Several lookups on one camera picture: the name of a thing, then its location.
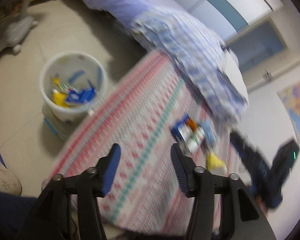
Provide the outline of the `grey rolling stand base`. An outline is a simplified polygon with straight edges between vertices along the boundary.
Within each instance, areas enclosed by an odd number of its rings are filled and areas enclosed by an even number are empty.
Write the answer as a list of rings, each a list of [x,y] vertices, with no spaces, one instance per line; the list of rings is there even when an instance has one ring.
[[[29,5],[30,0],[0,0],[0,53],[6,48],[15,55],[21,51],[21,42],[36,26],[27,13]]]

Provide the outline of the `light blue milk carton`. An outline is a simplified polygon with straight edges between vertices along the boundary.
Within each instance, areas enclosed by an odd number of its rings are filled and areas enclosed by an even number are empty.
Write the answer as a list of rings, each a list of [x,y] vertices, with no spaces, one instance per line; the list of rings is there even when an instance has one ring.
[[[214,124],[211,120],[203,120],[200,123],[201,128],[205,133],[205,143],[208,148],[215,148],[217,145],[217,133]]]

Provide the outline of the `dark blue cardboard box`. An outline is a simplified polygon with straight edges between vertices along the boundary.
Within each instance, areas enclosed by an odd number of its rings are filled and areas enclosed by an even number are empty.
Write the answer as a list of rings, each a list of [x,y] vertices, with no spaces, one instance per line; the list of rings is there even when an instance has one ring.
[[[185,114],[170,128],[170,132],[176,142],[185,145],[197,128],[197,123],[188,114]]]

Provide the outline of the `world map wall poster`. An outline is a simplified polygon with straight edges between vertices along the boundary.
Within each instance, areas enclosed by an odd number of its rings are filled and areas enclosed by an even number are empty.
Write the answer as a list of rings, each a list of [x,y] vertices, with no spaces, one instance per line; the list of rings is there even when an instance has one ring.
[[[300,81],[278,92],[278,96],[288,112],[296,138],[300,142]]]

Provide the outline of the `patterned pink bed sheet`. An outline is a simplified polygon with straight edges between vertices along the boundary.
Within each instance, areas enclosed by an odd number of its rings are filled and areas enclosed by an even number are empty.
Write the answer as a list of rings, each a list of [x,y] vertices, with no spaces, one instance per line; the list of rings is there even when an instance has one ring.
[[[152,51],[74,131],[52,173],[80,174],[119,144],[121,159],[113,185],[98,200],[102,218],[129,231],[182,236],[193,201],[179,188],[170,156],[170,128],[185,114],[196,121],[213,119],[171,58]]]

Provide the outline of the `white trash bin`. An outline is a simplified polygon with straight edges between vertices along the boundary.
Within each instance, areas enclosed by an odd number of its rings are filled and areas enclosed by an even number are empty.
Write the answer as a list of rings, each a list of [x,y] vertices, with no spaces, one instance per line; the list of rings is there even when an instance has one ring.
[[[47,61],[39,87],[53,114],[63,122],[74,122],[101,102],[108,88],[108,77],[93,56],[65,51]]]

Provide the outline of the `yellow paper cup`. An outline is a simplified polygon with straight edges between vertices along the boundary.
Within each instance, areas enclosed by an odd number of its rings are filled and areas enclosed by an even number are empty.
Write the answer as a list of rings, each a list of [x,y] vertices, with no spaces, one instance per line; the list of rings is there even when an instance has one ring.
[[[206,168],[214,175],[226,177],[228,175],[228,169],[224,161],[219,159],[214,153],[209,153],[206,158]]]

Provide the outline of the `plaid purple fleece blanket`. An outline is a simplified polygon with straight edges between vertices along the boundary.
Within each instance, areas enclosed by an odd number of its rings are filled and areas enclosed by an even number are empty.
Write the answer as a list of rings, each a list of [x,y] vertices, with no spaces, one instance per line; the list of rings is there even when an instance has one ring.
[[[236,126],[249,107],[238,58],[213,30],[183,10],[153,7],[131,23],[147,50],[160,49],[202,94],[219,121]]]

